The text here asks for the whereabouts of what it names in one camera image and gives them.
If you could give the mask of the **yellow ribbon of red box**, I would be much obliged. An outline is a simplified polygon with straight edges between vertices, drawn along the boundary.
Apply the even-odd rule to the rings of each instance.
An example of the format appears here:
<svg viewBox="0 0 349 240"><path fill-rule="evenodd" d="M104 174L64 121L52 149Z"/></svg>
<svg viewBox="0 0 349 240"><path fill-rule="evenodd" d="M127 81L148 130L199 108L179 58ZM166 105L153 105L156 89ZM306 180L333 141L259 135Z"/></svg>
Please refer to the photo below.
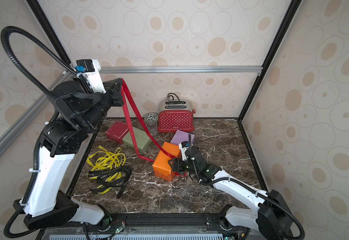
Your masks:
<svg viewBox="0 0 349 240"><path fill-rule="evenodd" d="M87 157L86 163L91 167L90 171L126 166L126 156L124 153L122 153L122 148L118 147L114 152L110 152L102 146L98 146L98 148L99 151Z"/></svg>

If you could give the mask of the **purple gift box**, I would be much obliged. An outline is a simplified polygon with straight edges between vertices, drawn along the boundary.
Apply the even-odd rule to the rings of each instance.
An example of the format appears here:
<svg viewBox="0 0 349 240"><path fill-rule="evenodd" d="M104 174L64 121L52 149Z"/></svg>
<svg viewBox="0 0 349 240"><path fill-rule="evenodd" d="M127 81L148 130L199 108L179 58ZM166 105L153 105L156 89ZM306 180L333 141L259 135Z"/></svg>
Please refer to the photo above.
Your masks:
<svg viewBox="0 0 349 240"><path fill-rule="evenodd" d="M179 145L181 144L182 142L187 142L188 141L188 137L189 137L189 134L188 132L184 132L184 131L181 131L181 130L177 130L171 140L171 144L173 145ZM191 138L191 144L193 145L194 143L194 134L190 134L190 138Z"/></svg>

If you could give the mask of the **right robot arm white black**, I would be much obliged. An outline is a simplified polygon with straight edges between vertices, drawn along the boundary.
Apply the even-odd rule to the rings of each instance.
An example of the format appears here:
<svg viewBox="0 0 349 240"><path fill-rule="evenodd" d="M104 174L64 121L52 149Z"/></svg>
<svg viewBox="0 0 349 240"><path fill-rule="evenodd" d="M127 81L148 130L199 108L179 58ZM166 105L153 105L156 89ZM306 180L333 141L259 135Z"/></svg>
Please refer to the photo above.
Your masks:
<svg viewBox="0 0 349 240"><path fill-rule="evenodd" d="M246 207L228 207L223 218L232 227L259 231L267 240L303 240L305 231L291 213L282 195L252 187L228 174L221 167L210 164L198 147L187 142L179 145L180 156L168 163L179 174L194 174L198 183L213 187L234 197Z"/></svg>

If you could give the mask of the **orange gift box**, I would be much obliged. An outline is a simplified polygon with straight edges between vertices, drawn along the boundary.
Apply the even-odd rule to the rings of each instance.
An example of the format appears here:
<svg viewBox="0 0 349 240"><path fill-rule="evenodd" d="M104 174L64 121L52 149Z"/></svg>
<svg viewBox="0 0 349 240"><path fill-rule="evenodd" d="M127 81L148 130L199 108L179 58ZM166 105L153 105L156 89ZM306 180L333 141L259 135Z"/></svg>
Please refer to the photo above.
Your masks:
<svg viewBox="0 0 349 240"><path fill-rule="evenodd" d="M162 148L175 158L179 158L181 153L178 145L164 142ZM171 182L175 176L175 172L172 171L169 165L169 160L172 158L168 157L164 152L160 151L153 163L153 169L155 176Z"/></svg>

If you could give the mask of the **green gift box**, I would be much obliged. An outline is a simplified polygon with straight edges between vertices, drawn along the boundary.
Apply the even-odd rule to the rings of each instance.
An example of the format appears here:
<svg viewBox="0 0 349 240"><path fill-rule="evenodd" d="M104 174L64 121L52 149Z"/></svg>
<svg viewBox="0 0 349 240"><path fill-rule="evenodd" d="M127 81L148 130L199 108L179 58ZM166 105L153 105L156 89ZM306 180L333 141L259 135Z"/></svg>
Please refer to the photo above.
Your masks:
<svg viewBox="0 0 349 240"><path fill-rule="evenodd" d="M139 152L146 152L152 140L148 137L145 131L133 127L137 148ZM122 138L123 144L127 147L134 149L133 140L130 132Z"/></svg>

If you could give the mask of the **black printed ribbon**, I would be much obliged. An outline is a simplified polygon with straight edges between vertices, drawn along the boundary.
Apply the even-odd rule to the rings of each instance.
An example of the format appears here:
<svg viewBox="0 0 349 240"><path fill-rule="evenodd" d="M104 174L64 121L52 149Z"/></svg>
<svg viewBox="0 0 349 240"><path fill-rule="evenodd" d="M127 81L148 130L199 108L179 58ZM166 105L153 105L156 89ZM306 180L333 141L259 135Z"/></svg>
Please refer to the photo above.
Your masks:
<svg viewBox="0 0 349 240"><path fill-rule="evenodd" d="M111 189L119 188L117 199L120 199L127 188L128 182L132 176L132 168L128 166L120 166L113 169L96 170L88 173L88 178L96 180L99 185L95 189L91 189L94 194L106 194Z"/></svg>

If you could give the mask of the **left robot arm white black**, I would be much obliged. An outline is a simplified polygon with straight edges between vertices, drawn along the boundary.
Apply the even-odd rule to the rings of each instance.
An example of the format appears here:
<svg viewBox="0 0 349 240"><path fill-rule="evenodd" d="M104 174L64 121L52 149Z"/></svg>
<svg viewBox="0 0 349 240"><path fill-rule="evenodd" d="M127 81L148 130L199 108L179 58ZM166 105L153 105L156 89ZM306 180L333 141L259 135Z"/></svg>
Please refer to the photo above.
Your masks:
<svg viewBox="0 0 349 240"><path fill-rule="evenodd" d="M69 222L80 222L106 231L111 226L111 215L101 206L72 199L60 190L70 162L82 142L95 133L111 107L121 107L121 78L100 82L87 80L86 73L95 67L81 60L79 69L66 66L77 80L63 82L48 90L19 61L12 50L10 36L23 35L46 53L50 49L29 32L15 26L1 31L1 43L9 59L53 104L55 112L35 143L31 178L24 196L14 202L15 212L4 227L4 236L20 238L39 229L57 227Z"/></svg>

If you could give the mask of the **red gift box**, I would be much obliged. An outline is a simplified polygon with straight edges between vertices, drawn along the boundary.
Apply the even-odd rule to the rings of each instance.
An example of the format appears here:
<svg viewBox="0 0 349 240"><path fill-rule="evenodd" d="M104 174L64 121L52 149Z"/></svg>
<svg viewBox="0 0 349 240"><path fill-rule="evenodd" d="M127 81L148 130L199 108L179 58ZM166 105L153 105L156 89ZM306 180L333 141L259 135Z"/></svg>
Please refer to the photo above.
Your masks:
<svg viewBox="0 0 349 240"><path fill-rule="evenodd" d="M109 140L117 142L119 145L123 144L123 137L129 132L126 123L116 121L105 132Z"/></svg>

